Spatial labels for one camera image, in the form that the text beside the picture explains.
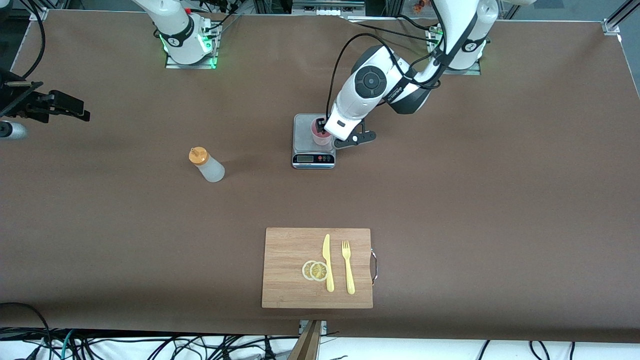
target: white floor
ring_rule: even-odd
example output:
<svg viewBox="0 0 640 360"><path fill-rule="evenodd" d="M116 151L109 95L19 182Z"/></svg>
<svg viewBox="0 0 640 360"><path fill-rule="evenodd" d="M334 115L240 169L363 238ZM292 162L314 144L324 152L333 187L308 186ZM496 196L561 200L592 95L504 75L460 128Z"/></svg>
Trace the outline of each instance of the white floor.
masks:
<svg viewBox="0 0 640 360"><path fill-rule="evenodd" d="M247 336L238 344L261 339L258 336ZM208 345L219 344L220 337L205 339ZM178 341L178 346L186 341ZM93 351L105 360L144 360L161 342L145 343L112 343L102 342L92 346ZM318 360L333 360L342 356L346 360L377 360L377 359L420 359L420 360L476 360L484 341L481 340L415 340L415 339L372 339L372 338L323 338ZM293 348L295 340L275 340L271 342L276 353L285 352ZM569 359L570 343L546 341L550 360ZM16 360L26 358L36 345L21 341L0 341L0 360ZM168 360L174 351L174 346L167 346L157 357L158 360ZM204 357L202 347L193 346ZM544 358L539 346L535 348ZM233 360L253 359L253 355L263 354L259 349L238 350L231 353ZM38 354L38 360L48 359L46 351ZM638 360L640 359L640 344L614 343L577 343L574 360ZM527 341L491 341L484 353L483 360L523 359L535 360L529 350ZM182 351L176 360L200 360L200 356L191 351Z"/></svg>

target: yellow fork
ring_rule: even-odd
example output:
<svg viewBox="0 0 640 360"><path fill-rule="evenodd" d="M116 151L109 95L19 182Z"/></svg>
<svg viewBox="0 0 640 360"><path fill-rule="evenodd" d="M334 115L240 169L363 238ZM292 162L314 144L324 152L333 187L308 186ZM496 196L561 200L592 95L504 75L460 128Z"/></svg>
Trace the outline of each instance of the yellow fork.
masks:
<svg viewBox="0 0 640 360"><path fill-rule="evenodd" d="M353 295L356 292L356 286L353 284L353 274L351 273L351 263L349 262L349 259L351 259L351 248L349 247L348 241L342 242L342 257L347 266L347 292Z"/></svg>

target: wooden cutting board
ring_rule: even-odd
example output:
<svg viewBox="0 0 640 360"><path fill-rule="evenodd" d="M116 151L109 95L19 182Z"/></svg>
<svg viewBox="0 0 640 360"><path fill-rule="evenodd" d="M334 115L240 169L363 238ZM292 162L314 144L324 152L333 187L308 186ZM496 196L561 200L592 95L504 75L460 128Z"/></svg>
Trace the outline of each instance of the wooden cutting board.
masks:
<svg viewBox="0 0 640 360"><path fill-rule="evenodd" d="M331 266L335 290L326 283L307 280L302 266L309 260L324 261L324 236L331 238ZM342 241L351 247L351 271L356 292L347 293L346 267ZM370 309L373 307L371 284L371 230L269 227L264 242L262 307L293 309Z"/></svg>

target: plastic knife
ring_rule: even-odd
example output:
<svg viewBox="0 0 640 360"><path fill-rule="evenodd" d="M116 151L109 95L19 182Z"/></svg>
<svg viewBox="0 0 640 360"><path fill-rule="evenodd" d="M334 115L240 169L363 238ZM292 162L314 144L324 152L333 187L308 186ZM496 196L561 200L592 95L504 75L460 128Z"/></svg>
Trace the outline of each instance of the plastic knife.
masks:
<svg viewBox="0 0 640 360"><path fill-rule="evenodd" d="M322 245L322 257L326 261L326 290L330 293L333 292L333 273L331 271L331 252L329 251L329 234L324 237L324 244Z"/></svg>

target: table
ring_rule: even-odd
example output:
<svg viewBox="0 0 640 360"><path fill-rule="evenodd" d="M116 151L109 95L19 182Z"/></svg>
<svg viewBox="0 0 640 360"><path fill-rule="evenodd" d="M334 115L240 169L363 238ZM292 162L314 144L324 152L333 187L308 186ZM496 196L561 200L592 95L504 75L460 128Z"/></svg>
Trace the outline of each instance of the table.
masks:
<svg viewBox="0 0 640 360"><path fill-rule="evenodd" d="M329 171L291 168L292 119L324 111L364 28L246 16L216 70L165 70L144 13L51 11L45 28L31 78L92 120L24 120L27 140L0 143L0 300L52 327L295 334L322 318L343 336L640 340L640 101L599 23L496 23L482 76L443 77L414 115L376 109L378 139ZM372 45L345 52L336 91ZM14 70L39 47L32 25ZM187 160L196 145L220 183ZM261 309L266 227L371 228L374 308Z"/></svg>

